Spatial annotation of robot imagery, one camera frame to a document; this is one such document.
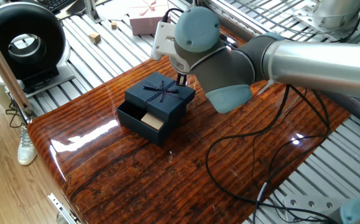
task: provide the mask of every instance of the wooden block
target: wooden block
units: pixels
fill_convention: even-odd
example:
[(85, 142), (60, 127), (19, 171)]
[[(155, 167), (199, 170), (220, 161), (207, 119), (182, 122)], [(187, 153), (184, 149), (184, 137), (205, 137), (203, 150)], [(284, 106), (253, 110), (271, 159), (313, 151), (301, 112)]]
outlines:
[(161, 119), (155, 117), (150, 113), (145, 114), (145, 116), (141, 119), (141, 121), (155, 128), (156, 130), (159, 130), (163, 126), (163, 124), (165, 124), (164, 121), (162, 121)]
[(117, 29), (118, 28), (118, 26), (116, 25), (116, 22), (111, 22), (111, 27), (112, 27), (112, 29)]
[(101, 36), (99, 33), (88, 34), (88, 37), (94, 44), (98, 44), (101, 41)]

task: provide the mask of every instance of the ribbon bow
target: ribbon bow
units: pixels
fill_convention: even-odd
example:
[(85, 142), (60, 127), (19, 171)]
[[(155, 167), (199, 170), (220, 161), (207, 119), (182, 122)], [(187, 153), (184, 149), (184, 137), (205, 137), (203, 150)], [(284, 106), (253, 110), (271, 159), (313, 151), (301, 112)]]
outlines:
[(147, 1), (145, 1), (145, 0), (142, 0), (142, 1), (144, 1), (144, 2), (148, 5), (148, 8), (147, 8), (147, 10), (145, 10), (145, 12), (141, 12), (141, 13), (140, 13), (140, 16), (145, 15), (145, 13), (147, 13), (147, 11), (148, 11), (149, 9), (151, 10), (151, 12), (155, 10), (155, 7), (152, 6), (152, 5), (153, 5), (153, 4), (156, 4), (156, 0), (153, 1), (153, 2), (151, 2), (150, 4), (149, 4)]
[(150, 98), (145, 100), (145, 108), (147, 108), (148, 102), (154, 100), (156, 97), (158, 97), (160, 95), (161, 95), (161, 97), (160, 97), (159, 103), (162, 103), (164, 101), (166, 95), (172, 96), (172, 97), (182, 100), (182, 101), (184, 100), (183, 98), (173, 94), (173, 93), (178, 93), (178, 90), (169, 90), (169, 88), (172, 85), (174, 85), (175, 81), (172, 81), (167, 86), (165, 86), (165, 83), (163, 80), (160, 81), (160, 86), (157, 86), (147, 80), (143, 80), (143, 82), (150, 85), (150, 86), (144, 86), (145, 90), (157, 91), (157, 93), (155, 93), (153, 96), (151, 96)]

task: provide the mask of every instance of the glossy wooden tabletop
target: glossy wooden tabletop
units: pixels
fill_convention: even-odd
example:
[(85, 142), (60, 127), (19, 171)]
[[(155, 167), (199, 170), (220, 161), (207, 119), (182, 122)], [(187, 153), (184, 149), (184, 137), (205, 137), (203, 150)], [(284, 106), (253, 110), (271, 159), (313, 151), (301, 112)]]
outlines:
[[(188, 86), (196, 90), (196, 97), (181, 125), (157, 147), (121, 126), (116, 113), (124, 91), (154, 71), (172, 78), (177, 75), (167, 57), (159, 62), (148, 60), (33, 120), (28, 128), (38, 155), (85, 223), (242, 223), (253, 206), (214, 185), (205, 168), (206, 151), (222, 136), (257, 131), (270, 123), (282, 101), (284, 85), (272, 85), (258, 95), (266, 83), (257, 83), (252, 86), (253, 98), (244, 106), (218, 114), (195, 77), (190, 77)], [(322, 113), (310, 92), (307, 98)], [(323, 100), (334, 130), (349, 114), (327, 98)], [(288, 110), (278, 123), (284, 121), (256, 138), (254, 178), (260, 187), (267, 179), (268, 163), (281, 144), (325, 133), (314, 112), (299, 101), (291, 91), (285, 107)], [(209, 163), (220, 184), (256, 199), (259, 188), (251, 180), (252, 140), (223, 141), (211, 152)], [(274, 167), (320, 141), (293, 142), (279, 153)], [(305, 158), (289, 164), (274, 179), (274, 186)]]

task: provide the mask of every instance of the sneaker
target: sneaker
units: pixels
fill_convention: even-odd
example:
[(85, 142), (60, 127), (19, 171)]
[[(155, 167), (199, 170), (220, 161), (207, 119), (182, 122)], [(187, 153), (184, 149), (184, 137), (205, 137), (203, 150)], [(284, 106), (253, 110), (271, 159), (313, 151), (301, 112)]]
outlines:
[(21, 141), (18, 146), (18, 162), (21, 165), (28, 165), (36, 158), (36, 150), (30, 140), (25, 127), (22, 127)]

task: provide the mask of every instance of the wooden pole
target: wooden pole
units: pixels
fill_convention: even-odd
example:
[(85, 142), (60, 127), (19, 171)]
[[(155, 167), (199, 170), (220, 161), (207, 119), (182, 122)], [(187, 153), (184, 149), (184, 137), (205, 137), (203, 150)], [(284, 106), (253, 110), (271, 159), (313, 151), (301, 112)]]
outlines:
[(2, 53), (0, 52), (0, 76), (6, 84), (11, 95), (14, 97), (14, 100), (17, 102), (20, 109), (30, 109), (29, 100), (26, 98), (25, 93), (22, 91), (22, 88), (19, 86), (17, 79), (15, 78), (13, 72), (8, 66), (6, 60), (4, 59)]

